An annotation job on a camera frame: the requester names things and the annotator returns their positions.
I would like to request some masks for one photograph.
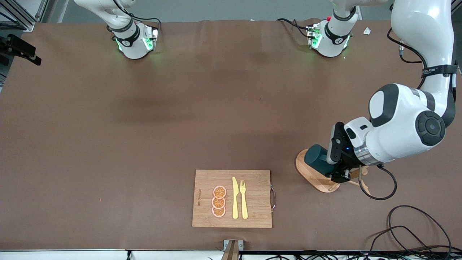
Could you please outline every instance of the black cable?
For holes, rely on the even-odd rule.
[[[298,28],[300,28],[300,29],[305,29],[305,30],[306,30],[306,27],[303,27],[303,26],[300,26],[300,25],[296,25],[295,23],[293,23],[293,22],[287,20],[286,18],[279,18],[279,19],[277,19],[276,21],[284,21],[284,22],[289,23],[289,24],[292,25],[292,26],[295,26],[295,27],[298,27]]]
[[[266,258],[265,260],[271,260],[271,259],[276,259],[276,258],[279,258],[279,256],[273,256],[273,257],[270,257],[270,258]]]
[[[420,213],[424,214],[425,216],[427,216],[429,219],[431,219],[440,229],[441,231],[444,233],[444,235],[446,236],[446,239],[448,240],[448,253],[446,255],[446,257],[443,259],[443,260],[448,260],[450,254],[452,253],[452,243],[451,243],[451,239],[449,238],[449,235],[448,233],[446,232],[446,230],[444,230],[444,228],[440,225],[440,223],[438,223],[438,221],[436,221],[432,216],[430,216],[428,213],[426,213],[425,211],[419,209],[419,208],[416,208],[414,206],[409,206],[409,205],[399,205],[399,206],[396,206],[394,207],[390,213],[388,214],[388,227],[391,227],[391,217],[393,215],[393,212],[396,210],[396,209],[399,209],[399,208],[411,208],[411,209],[414,209],[414,210],[417,210],[419,211]],[[404,247],[404,245],[398,240],[398,238],[396,238],[396,235],[395,233],[393,232],[392,229],[390,229],[390,233],[391,235],[393,236],[393,238],[395,239],[395,241],[404,249],[406,250],[408,253],[413,253],[412,251],[410,251],[409,249],[407,249],[406,247]]]
[[[429,246],[427,248],[414,248],[414,249],[411,249],[411,251],[416,252],[416,251],[427,250],[427,249],[435,249],[435,248],[449,248],[449,246],[434,245],[434,246]],[[462,249],[460,249],[460,248],[452,247],[452,250],[457,250],[457,251],[459,251],[459,253],[462,253]]]
[[[314,260],[317,257],[317,255],[313,254],[313,252],[310,254],[312,254],[312,256],[308,257],[306,260]]]
[[[335,258],[335,260],[339,260],[339,259],[338,259],[335,255],[333,255],[333,254],[330,254],[330,253],[327,253],[327,252],[325,252],[325,254],[327,255],[327,259],[328,259],[328,260],[331,260],[331,259],[329,258],[329,256],[332,256],[333,258]]]
[[[135,16],[134,14],[132,14],[131,12],[125,10],[125,8],[122,8],[122,6],[120,6],[116,0],[112,0],[115,5],[122,11],[124,12],[125,14],[129,15],[130,17],[134,18],[134,19],[138,19],[138,20],[144,20],[144,21],[148,21],[148,20],[157,20],[159,22],[159,26],[160,24],[162,23],[158,18],[141,18],[141,17],[138,17],[138,16]]]
[[[309,39],[314,39],[315,37],[314,36],[309,36],[309,35],[306,35],[302,32],[302,29],[300,29],[300,26],[297,24],[297,21],[294,19],[293,22],[295,23],[295,26],[297,27],[298,31],[305,37],[309,38]]]
[[[387,169],[385,169],[385,168],[383,167],[383,164],[382,164],[382,163],[379,164],[379,165],[377,165],[377,168],[379,168],[379,169],[381,169],[382,171],[388,173],[388,175],[390,175],[390,177],[393,179],[393,184],[394,184],[395,187],[393,188],[393,191],[390,193],[390,195],[388,195],[388,196],[386,196],[386,197],[383,197],[383,198],[377,198],[377,197],[374,197],[374,196],[372,196],[372,195],[369,195],[369,194],[366,192],[366,190],[364,189],[364,187],[363,187],[363,182],[362,182],[362,180],[358,180],[358,181],[359,181],[359,187],[360,187],[361,190],[364,192],[364,194],[366,194],[366,195],[367,195],[368,197],[370,197],[370,198],[373,198],[373,199],[376,199],[376,200],[386,200],[386,199],[389,199],[389,198],[393,197],[393,195],[396,193],[396,190],[398,189],[398,182],[396,181],[395,176],[394,176],[389,170],[387,170]]]
[[[372,244],[371,244],[371,248],[369,249],[369,254],[372,252],[372,249],[374,248],[374,244],[376,242],[376,240],[381,237],[382,235],[388,233],[388,232],[392,232],[393,229],[396,229],[396,228],[404,228],[405,230],[407,230],[417,241],[419,241],[419,243],[421,245],[423,245],[424,247],[428,247],[426,244],[424,244],[424,242],[422,240],[420,240],[418,238],[418,236],[416,234],[414,234],[414,232],[412,232],[409,228],[405,227],[405,226],[402,226],[402,225],[399,225],[399,226],[394,226],[394,227],[391,227],[391,228],[388,228],[384,231],[382,231],[380,234],[378,234],[374,240],[372,240]]]
[[[388,30],[388,33],[387,33],[387,38],[388,38],[390,41],[392,41],[392,42],[394,42],[394,43],[396,43],[396,44],[399,44],[400,46],[403,46],[404,48],[406,48],[406,49],[408,49],[408,50],[411,50],[413,53],[415,53],[415,54],[420,58],[420,60],[422,61],[423,65],[424,65],[424,68],[427,67],[427,62],[425,61],[424,57],[423,57],[418,51],[416,51],[414,48],[412,48],[412,47],[409,46],[409,45],[406,45],[406,44],[404,44],[404,43],[400,43],[399,41],[393,39],[393,38],[390,36],[390,33],[391,33],[391,28],[390,28],[390,30]],[[420,84],[419,84],[419,86],[417,87],[417,89],[420,89],[420,88],[422,87],[422,85],[424,84],[424,82],[425,82],[425,77],[422,77],[422,80],[420,81]]]
[[[411,63],[411,64],[422,63],[422,62],[418,62],[418,61],[410,62],[410,61],[408,61],[408,60],[405,60],[405,59],[403,58],[403,55],[400,55],[400,58],[401,58],[401,60],[404,61],[405,63]]]

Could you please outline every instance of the toy orange slice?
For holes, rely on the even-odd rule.
[[[225,204],[226,201],[224,198],[212,198],[212,206],[217,210],[223,209]]]
[[[224,198],[226,196],[226,189],[223,186],[216,186],[213,189],[213,196],[215,198]]]
[[[215,217],[222,217],[224,216],[226,213],[226,208],[223,207],[222,209],[215,209],[215,208],[212,208],[212,214],[215,216]]]

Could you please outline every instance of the wooden stand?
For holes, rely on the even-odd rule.
[[[325,177],[324,175],[317,172],[315,169],[308,166],[308,164],[306,164],[304,160],[306,151],[308,151],[308,149],[301,151],[295,159],[295,168],[297,169],[298,173],[303,178],[305,178],[315,189],[319,190],[320,192],[331,193],[331,192],[336,191],[339,188],[340,183],[335,183],[331,181],[330,178]],[[366,175],[366,174],[367,174],[367,166],[364,166],[363,175]],[[354,170],[350,172],[351,179],[355,179],[358,176],[359,176],[359,170]],[[354,182],[354,181],[349,181],[348,183],[359,186],[359,183]],[[369,190],[367,186],[364,184],[364,181],[362,181],[362,184],[366,192],[369,193]]]

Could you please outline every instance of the plastic knife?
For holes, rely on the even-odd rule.
[[[239,194],[239,186],[237,185],[236,177],[232,178],[232,218],[237,219],[237,195]]]

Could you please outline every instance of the plastic fork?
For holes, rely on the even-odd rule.
[[[245,201],[245,180],[239,181],[239,190],[242,195],[242,218],[247,219],[249,218],[249,213],[247,212],[247,202]]]

